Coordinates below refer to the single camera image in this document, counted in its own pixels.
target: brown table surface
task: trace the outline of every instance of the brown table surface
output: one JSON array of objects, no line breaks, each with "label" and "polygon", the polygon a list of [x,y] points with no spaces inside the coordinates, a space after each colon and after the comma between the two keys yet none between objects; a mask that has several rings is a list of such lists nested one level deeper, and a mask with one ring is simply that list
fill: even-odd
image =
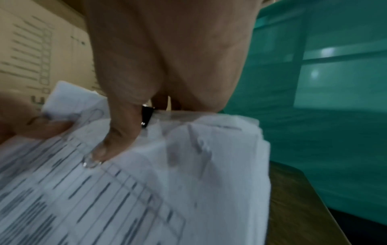
[{"label": "brown table surface", "polygon": [[[69,7],[82,11],[81,0],[34,1],[86,30],[82,15]],[[267,245],[350,244],[301,171],[271,162],[270,180],[272,192]]]}]

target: ballot paper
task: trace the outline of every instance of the ballot paper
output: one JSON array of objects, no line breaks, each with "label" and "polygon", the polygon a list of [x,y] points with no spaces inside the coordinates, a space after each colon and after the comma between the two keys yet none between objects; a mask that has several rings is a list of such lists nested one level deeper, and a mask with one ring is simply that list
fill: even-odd
[{"label": "ballot paper", "polygon": [[106,98],[59,82],[43,112],[76,123],[1,145],[1,245],[264,244],[270,145],[258,121],[156,112],[130,149],[85,169],[109,129]]}]

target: teal fabric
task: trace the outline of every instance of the teal fabric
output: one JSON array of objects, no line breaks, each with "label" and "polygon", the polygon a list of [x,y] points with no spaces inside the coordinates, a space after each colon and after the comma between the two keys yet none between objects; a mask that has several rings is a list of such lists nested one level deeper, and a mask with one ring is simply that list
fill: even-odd
[{"label": "teal fabric", "polygon": [[271,160],[327,206],[387,225],[387,1],[282,0],[261,10],[224,109],[260,121]]}]

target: dark floor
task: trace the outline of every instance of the dark floor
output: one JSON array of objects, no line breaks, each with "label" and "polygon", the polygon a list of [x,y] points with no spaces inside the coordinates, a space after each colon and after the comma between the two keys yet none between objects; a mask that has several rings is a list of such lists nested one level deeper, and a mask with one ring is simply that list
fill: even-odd
[{"label": "dark floor", "polygon": [[387,245],[387,226],[329,209],[352,245]]}]

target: blurred hand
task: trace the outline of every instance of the blurred hand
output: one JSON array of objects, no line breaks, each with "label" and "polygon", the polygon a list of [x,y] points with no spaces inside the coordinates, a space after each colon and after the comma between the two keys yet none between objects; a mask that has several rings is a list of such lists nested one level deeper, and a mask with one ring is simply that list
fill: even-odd
[{"label": "blurred hand", "polygon": [[141,105],[218,112],[232,95],[262,0],[85,0],[111,124],[93,153],[106,161],[141,130]]},{"label": "blurred hand", "polygon": [[29,103],[0,93],[0,144],[15,135],[48,139],[72,125],[70,121],[50,121]]}]

